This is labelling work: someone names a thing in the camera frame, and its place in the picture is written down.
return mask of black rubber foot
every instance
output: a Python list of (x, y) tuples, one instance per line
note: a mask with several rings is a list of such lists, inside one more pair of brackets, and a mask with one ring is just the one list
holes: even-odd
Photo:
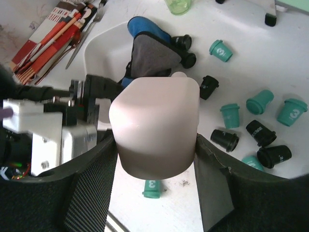
[(216, 2), (217, 2), (218, 4), (223, 4), (223, 3), (225, 2), (225, 0), (216, 0)]
[(265, 24), (270, 27), (274, 27), (277, 23), (277, 17), (271, 14), (265, 15)]

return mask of white number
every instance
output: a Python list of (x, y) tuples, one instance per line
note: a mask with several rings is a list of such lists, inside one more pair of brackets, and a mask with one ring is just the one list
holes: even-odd
[(155, 188), (155, 180), (149, 181), (149, 187), (152, 188), (152, 189)]
[(225, 51), (222, 49), (222, 48), (218, 48), (217, 49), (217, 53), (220, 55), (220, 56), (223, 56)]
[(294, 114), (293, 113), (290, 113), (290, 117), (291, 118), (297, 118), (300, 114), (300, 111), (299, 110), (293, 110)]

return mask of green glass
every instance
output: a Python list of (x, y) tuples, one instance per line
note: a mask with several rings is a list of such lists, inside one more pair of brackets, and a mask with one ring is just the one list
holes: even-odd
[(192, 0), (165, 0), (169, 11), (174, 15), (183, 15), (191, 7)]

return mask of white table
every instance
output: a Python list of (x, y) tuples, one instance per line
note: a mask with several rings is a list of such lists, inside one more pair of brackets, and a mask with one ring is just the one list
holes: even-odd
[[(152, 19), (171, 35), (190, 34), (191, 51), (196, 53), (197, 63), (186, 74), (199, 84), (206, 75), (219, 81), (220, 87), (212, 96), (200, 102), (198, 133), (209, 138), (215, 128), (224, 127), (220, 107), (237, 102), (241, 107), (241, 127), (235, 131), (240, 135), (240, 143), (230, 155), (242, 159), (256, 153), (256, 142), (245, 126), (257, 119), (277, 132), (278, 139), (273, 145), (287, 144), (293, 153), (289, 161), (267, 172), (286, 178), (308, 173), (309, 113), (290, 128), (276, 121), (284, 99), (296, 96), (309, 103), (307, 15), (278, 13), (277, 25), (270, 28), (263, 23), (264, 10), (242, 0), (229, 0), (223, 5), (214, 0), (195, 0), (192, 9), (182, 16), (173, 16), (164, 0), (109, 0), (103, 20), (94, 27), (70, 68), (64, 69), (69, 54), (41, 85), (67, 89), (71, 79), (83, 80), (86, 45), (95, 36), (136, 15)], [(217, 39), (224, 40), (234, 52), (228, 63), (209, 55), (208, 49)], [(249, 114), (245, 101), (264, 88), (273, 91), (274, 101), (263, 115)], [(193, 166), (163, 183), (160, 199), (144, 198), (141, 194), (144, 181), (129, 176), (118, 160), (110, 211), (132, 232), (203, 231)]]

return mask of fork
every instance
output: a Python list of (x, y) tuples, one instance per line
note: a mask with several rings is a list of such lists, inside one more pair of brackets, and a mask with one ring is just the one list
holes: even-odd
[(92, 23), (89, 25), (88, 29), (86, 30), (86, 32), (84, 33), (84, 36), (82, 37), (81, 41), (79, 42), (79, 44), (76, 46), (72, 56), (70, 57), (68, 64), (66, 65), (66, 69), (68, 69), (68, 67), (70, 66), (70, 64), (72, 63), (72, 61), (74, 60), (74, 58), (76, 57), (78, 51), (81, 49), (83, 43), (85, 42), (85, 40), (87, 39), (90, 31), (92, 30), (93, 26), (97, 23), (100, 22), (101, 19), (103, 18), (103, 8), (106, 4), (107, 0), (101, 0), (101, 2), (98, 5), (98, 11), (96, 13), (95, 18), (93, 19)]

